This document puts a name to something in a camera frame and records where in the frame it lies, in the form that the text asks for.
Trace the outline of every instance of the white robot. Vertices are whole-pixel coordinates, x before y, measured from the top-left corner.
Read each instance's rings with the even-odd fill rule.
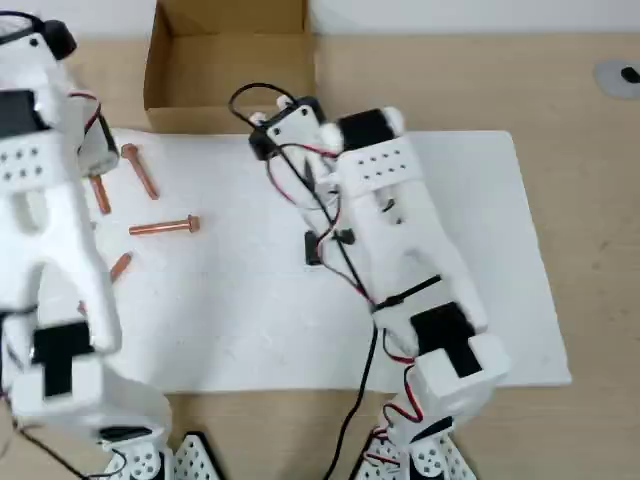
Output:
[[[267,162],[282,160],[275,145],[288,145],[286,155],[314,178],[318,198],[328,201],[339,191],[342,227],[334,231],[350,227],[353,248],[364,251],[363,283],[385,351],[406,365],[405,388],[383,406],[351,479],[474,479],[449,433],[487,403],[510,362],[487,331],[482,302],[438,219],[401,113],[384,108],[326,123],[314,98],[288,95],[277,103],[280,112],[271,119],[262,113],[250,119],[254,152]],[[333,166],[327,155],[336,158]]]
[[[119,156],[99,103],[60,63],[75,47],[62,22],[0,11],[0,276],[10,279],[0,296],[0,373],[20,366],[1,392],[26,438],[48,425],[114,452],[114,479],[219,480],[205,438],[188,434],[174,456],[167,399],[105,363],[122,332],[81,179],[115,168]],[[75,284],[86,319],[38,324],[47,264]]]

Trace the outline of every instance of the table surface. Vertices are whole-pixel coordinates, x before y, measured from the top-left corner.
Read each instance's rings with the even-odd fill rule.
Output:
[[[144,41],[89,42],[73,59],[113,126],[148,128],[146,48]],[[459,430],[482,478],[637,478],[640,104],[605,97],[592,70],[606,59],[637,60],[640,35],[332,37],[318,50],[320,95],[331,115],[394,105],[415,130],[513,134],[574,384],[501,390]],[[204,429],[232,479],[317,479],[354,398],[172,395],[173,440]],[[383,398],[367,395],[334,478],[347,477]],[[5,422],[0,441],[7,431]],[[85,471],[104,465],[86,442],[52,432],[43,438]],[[0,472],[70,478],[18,440]]]

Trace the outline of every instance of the cardboard box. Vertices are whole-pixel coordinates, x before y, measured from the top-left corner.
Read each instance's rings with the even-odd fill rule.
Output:
[[[227,102],[250,82],[313,95],[313,35],[306,0],[158,0],[144,106],[160,133],[241,133]],[[277,95],[247,92],[245,113],[273,113]]]

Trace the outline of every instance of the white paper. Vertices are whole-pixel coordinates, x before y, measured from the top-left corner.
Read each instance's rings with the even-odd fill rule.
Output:
[[[141,145],[160,199],[149,199],[126,160],[104,177],[111,215],[99,214],[87,188],[107,264],[133,252],[115,285],[124,346],[111,363],[167,392],[357,388],[372,330],[366,305],[341,279],[304,264],[306,226],[269,185],[246,136],[116,137]],[[506,385],[570,382],[511,137],[411,139],[490,329],[511,356]],[[199,233],[128,234],[131,225],[188,214],[201,217]],[[77,316],[78,300],[55,269],[46,270],[43,321]],[[368,388],[398,391],[401,367],[380,347]]]

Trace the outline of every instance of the screw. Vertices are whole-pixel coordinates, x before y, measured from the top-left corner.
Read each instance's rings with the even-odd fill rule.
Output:
[[[174,230],[189,230],[195,233],[200,230],[200,217],[189,215],[186,220],[176,222],[153,223],[150,225],[138,225],[129,228],[129,235],[145,235],[162,232],[172,232]]]
[[[120,276],[124,273],[124,271],[127,269],[129,264],[131,263],[132,259],[133,259],[133,255],[130,252],[125,253],[118,259],[118,261],[113,265],[113,267],[111,267],[111,283],[116,283],[118,281]],[[78,313],[82,315],[87,314],[87,307],[85,306],[83,301],[80,301],[78,303]]]
[[[126,145],[124,145],[121,151],[122,156],[131,162],[133,170],[136,172],[136,175],[142,182],[142,185],[144,186],[144,189],[147,191],[147,194],[149,195],[151,200],[157,200],[159,198],[159,195],[156,187],[153,185],[153,182],[149,178],[147,171],[142,166],[138,153],[138,147],[136,147],[132,143],[127,143]]]
[[[89,177],[89,181],[91,182],[91,188],[93,188],[93,194],[96,196],[100,212],[103,215],[109,215],[111,213],[111,204],[109,203],[107,191],[102,184],[102,177],[100,175],[92,175]]]

